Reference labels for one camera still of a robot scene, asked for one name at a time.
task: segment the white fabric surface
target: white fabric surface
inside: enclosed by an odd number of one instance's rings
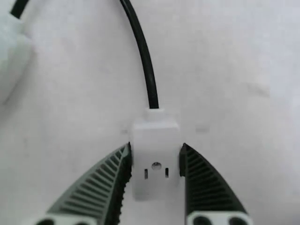
[[[0,11],[12,4],[0,1]],[[160,105],[177,118],[184,140],[224,176],[255,224],[300,224],[300,2],[132,4]],[[0,114],[3,225],[45,211],[128,141],[132,120],[147,107],[139,52],[118,0],[31,0],[23,19],[35,56]],[[144,208],[127,198],[121,224],[183,224],[173,213],[183,201]]]

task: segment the mounting hole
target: mounting hole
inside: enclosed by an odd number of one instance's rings
[[[152,169],[153,170],[160,170],[161,169],[161,164],[159,162],[155,162],[152,164]]]
[[[43,219],[39,221],[36,225],[54,225],[53,219]]]
[[[90,224],[88,224],[88,223],[86,223],[86,222],[80,222],[80,223],[77,223],[77,224],[75,224],[75,225],[90,225]]]
[[[194,225],[212,225],[211,221],[206,217],[196,217],[193,223]]]
[[[241,218],[238,217],[232,217],[229,220],[230,225],[247,225],[247,222]]]

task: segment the black wire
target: black wire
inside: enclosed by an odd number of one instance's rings
[[[16,0],[12,10],[10,11],[11,15],[20,19],[28,2],[29,0]]]
[[[148,100],[150,109],[158,109],[158,93],[156,90],[154,71],[152,67],[151,57],[149,54],[148,46],[140,26],[139,20],[136,16],[135,10],[133,9],[129,0],[120,0],[124,10],[127,14],[129,22],[131,24],[133,33],[135,34],[136,42],[139,47],[142,66],[145,73],[145,80],[148,92]]]

